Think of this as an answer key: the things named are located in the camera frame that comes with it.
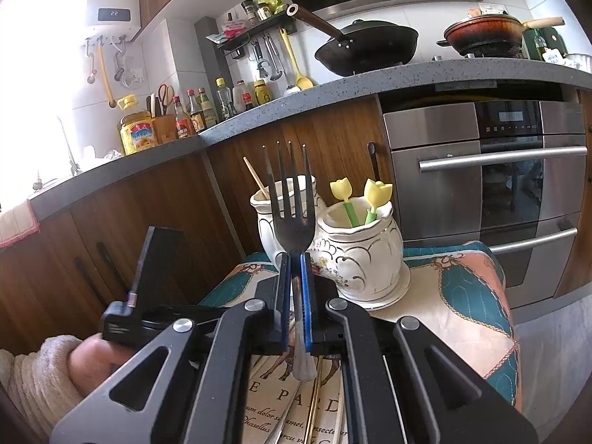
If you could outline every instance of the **ceramic pot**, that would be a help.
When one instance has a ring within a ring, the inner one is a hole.
[[[292,183],[292,179],[287,179],[288,181],[288,190],[289,190],[289,197],[290,197],[290,206],[292,210],[292,215],[294,215],[294,184]],[[327,205],[323,201],[323,199],[317,193],[317,179],[312,177],[313,181],[313,197],[314,197],[314,209],[316,215],[327,208]],[[298,176],[298,186],[300,187],[300,200],[302,202],[302,212],[303,215],[306,216],[306,178],[304,175]],[[277,192],[277,199],[279,200],[279,210],[283,212],[283,199],[282,199],[282,183],[280,181],[275,182],[275,191]],[[281,263],[281,257],[279,256],[280,253],[285,252],[282,246],[279,244],[277,239],[275,238],[275,232],[273,231],[273,219],[271,216],[271,200],[267,200],[263,195],[261,190],[257,191],[256,194],[251,196],[251,205],[255,210],[257,210],[257,221],[259,227],[259,237],[261,238],[261,243],[263,244],[263,249],[265,253],[279,270],[279,265]],[[319,226],[317,225],[317,229],[315,232],[315,238],[317,238],[319,234]]]
[[[350,199],[360,222],[370,208],[363,197]],[[317,218],[319,238],[311,252],[313,269],[335,281],[339,292],[352,301],[376,301],[397,285],[403,262],[403,239],[393,219],[391,202],[377,209],[374,222],[350,228],[343,203]]]

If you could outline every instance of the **water heater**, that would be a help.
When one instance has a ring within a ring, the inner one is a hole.
[[[140,0],[82,0],[82,26],[83,38],[129,41],[140,30]]]

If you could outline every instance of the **oven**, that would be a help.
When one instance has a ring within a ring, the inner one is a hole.
[[[582,108],[492,100],[384,115],[407,246],[481,240],[510,307],[553,296],[584,191]]]

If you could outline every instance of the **oven handle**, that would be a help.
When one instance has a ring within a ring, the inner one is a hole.
[[[525,150],[510,150],[506,152],[480,153],[477,155],[464,155],[461,157],[435,158],[434,160],[422,160],[419,163],[419,171],[437,172],[438,170],[465,169],[467,167],[481,167],[496,163],[513,163],[524,160],[537,160],[540,158],[560,158],[586,155],[588,149],[584,145],[576,147],[532,148]]]
[[[562,230],[556,234],[544,235],[543,237],[529,238],[527,240],[520,240],[510,244],[495,245],[490,247],[489,250],[491,250],[491,253],[494,255],[508,254],[510,252],[518,252],[519,250],[529,250],[544,244],[555,242],[561,238],[573,237],[577,233],[578,229],[574,227],[567,230]]]

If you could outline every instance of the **saucer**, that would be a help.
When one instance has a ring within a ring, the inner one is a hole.
[[[345,300],[353,302],[354,304],[359,305],[363,309],[366,310],[379,310],[388,307],[389,305],[393,305],[395,302],[402,299],[405,295],[407,290],[409,289],[409,283],[411,282],[411,271],[405,262],[401,262],[401,270],[399,271],[399,279],[395,284],[393,290],[391,290],[387,295],[381,297],[380,299],[375,299],[373,301],[356,301],[350,297],[347,297],[341,293],[339,290],[339,296],[343,297]]]

